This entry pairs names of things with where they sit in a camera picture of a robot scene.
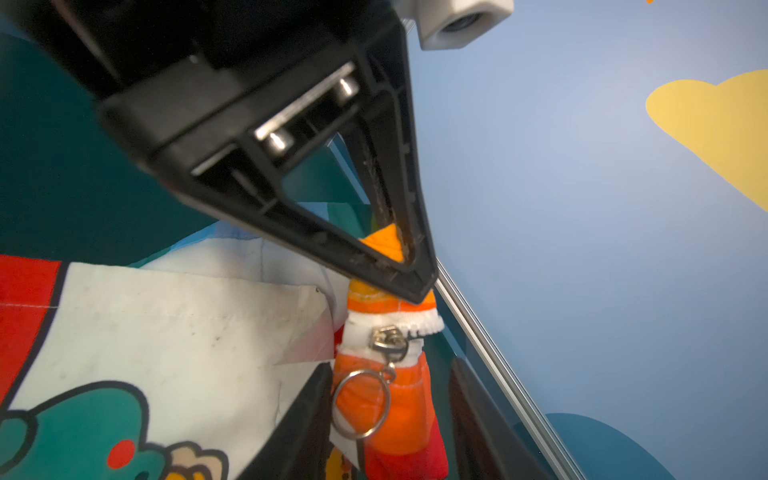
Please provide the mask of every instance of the orange hat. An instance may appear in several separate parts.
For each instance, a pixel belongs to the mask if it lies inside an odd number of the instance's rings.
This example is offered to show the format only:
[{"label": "orange hat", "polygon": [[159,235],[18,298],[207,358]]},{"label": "orange hat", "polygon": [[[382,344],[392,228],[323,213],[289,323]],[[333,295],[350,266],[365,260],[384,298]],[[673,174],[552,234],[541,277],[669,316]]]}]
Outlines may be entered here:
[{"label": "orange hat", "polygon": [[[394,223],[360,241],[396,262],[404,260],[402,242],[398,235],[397,226]],[[382,314],[424,312],[437,308],[437,303],[435,302],[435,294],[431,290],[423,302],[419,305],[414,305],[360,280],[352,280],[349,283],[349,296],[347,297],[346,306],[349,310],[359,313]]]}]

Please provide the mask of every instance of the red dot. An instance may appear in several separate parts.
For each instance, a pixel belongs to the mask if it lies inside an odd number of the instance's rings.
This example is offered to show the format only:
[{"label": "red dot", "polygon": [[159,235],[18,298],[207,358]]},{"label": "red dot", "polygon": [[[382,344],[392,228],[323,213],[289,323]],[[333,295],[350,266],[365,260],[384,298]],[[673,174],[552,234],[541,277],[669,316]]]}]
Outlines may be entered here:
[{"label": "red dot", "polygon": [[123,468],[131,463],[134,453],[136,453],[136,445],[131,440],[123,440],[112,447],[107,457],[107,466],[113,470]]}]

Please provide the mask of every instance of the blue wall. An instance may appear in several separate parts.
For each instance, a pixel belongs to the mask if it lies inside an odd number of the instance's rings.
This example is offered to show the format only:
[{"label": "blue wall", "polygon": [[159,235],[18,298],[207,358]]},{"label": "blue wall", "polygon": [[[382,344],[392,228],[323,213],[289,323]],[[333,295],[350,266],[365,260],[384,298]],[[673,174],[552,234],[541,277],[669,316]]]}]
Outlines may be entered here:
[{"label": "blue wall", "polygon": [[[548,0],[462,50],[410,37],[441,260],[544,412],[677,480],[768,478],[768,212],[645,101],[768,68],[766,22],[765,0]],[[592,433],[563,436],[619,479]]]}]

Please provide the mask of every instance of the white fabric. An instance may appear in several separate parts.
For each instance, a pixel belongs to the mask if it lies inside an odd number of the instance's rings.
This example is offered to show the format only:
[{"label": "white fabric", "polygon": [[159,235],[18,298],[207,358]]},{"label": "white fabric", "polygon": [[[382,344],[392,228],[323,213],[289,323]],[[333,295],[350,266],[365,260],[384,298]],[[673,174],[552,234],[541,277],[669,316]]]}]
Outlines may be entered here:
[{"label": "white fabric", "polygon": [[[11,409],[91,382],[128,382],[147,397],[149,442],[223,450],[236,478],[276,425],[284,379],[275,363],[319,323],[332,332],[314,286],[73,263]],[[333,353],[305,351],[304,361]]]},{"label": "white fabric", "polygon": [[166,253],[141,268],[283,285],[314,285],[326,296],[334,331],[346,320],[348,278],[262,238],[208,238]]},{"label": "white fabric", "polygon": [[[369,343],[373,329],[390,325],[396,326],[406,336],[431,335],[445,328],[442,317],[437,313],[437,310],[386,314],[349,311],[342,342],[339,345],[339,353],[386,363],[384,355],[372,349]],[[419,362],[423,349],[424,339],[410,340],[406,357],[396,365],[402,368],[414,366]]]}]

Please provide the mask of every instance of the metal pin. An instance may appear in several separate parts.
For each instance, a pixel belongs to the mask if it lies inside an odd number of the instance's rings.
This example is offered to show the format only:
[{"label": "metal pin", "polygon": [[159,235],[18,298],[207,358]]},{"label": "metal pin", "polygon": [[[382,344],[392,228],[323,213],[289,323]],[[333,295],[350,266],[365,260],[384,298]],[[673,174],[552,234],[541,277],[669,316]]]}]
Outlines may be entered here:
[{"label": "metal pin", "polygon": [[339,83],[340,78],[345,78],[353,71],[355,71],[355,64],[351,61],[346,62],[338,70],[325,77],[319,84],[304,92],[301,97],[292,101],[290,105],[277,112],[272,118],[264,122],[262,126],[258,127],[254,132],[256,139],[258,141],[265,140],[271,132],[288,123],[315,100],[322,97],[327,91],[330,91],[331,88]]},{"label": "metal pin", "polygon": [[292,146],[293,137],[284,128],[267,135],[264,139],[266,149],[275,157],[282,157]]},{"label": "metal pin", "polygon": [[360,84],[353,77],[341,78],[333,85],[333,93],[339,105],[344,105],[350,98],[357,95],[359,91]]}]

